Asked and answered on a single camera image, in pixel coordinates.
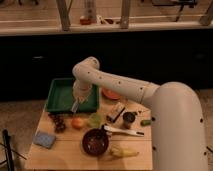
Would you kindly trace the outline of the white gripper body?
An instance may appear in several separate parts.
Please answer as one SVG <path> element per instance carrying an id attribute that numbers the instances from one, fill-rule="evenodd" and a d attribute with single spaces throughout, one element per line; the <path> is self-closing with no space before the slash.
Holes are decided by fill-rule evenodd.
<path id="1" fill-rule="evenodd" d="M 73 84 L 73 97 L 80 103 L 84 103 L 91 94 L 91 90 L 92 86 L 81 88 L 79 82 L 75 81 Z"/>

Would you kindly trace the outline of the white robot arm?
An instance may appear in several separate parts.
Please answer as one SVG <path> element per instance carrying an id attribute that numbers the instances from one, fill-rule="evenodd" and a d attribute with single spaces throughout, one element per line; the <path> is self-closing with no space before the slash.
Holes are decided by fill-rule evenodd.
<path id="1" fill-rule="evenodd" d="M 208 171 L 202 107 L 189 86 L 157 85 L 102 72 L 94 57 L 76 64 L 72 73 L 78 96 L 87 95 L 95 84 L 150 109 L 153 171 Z"/>

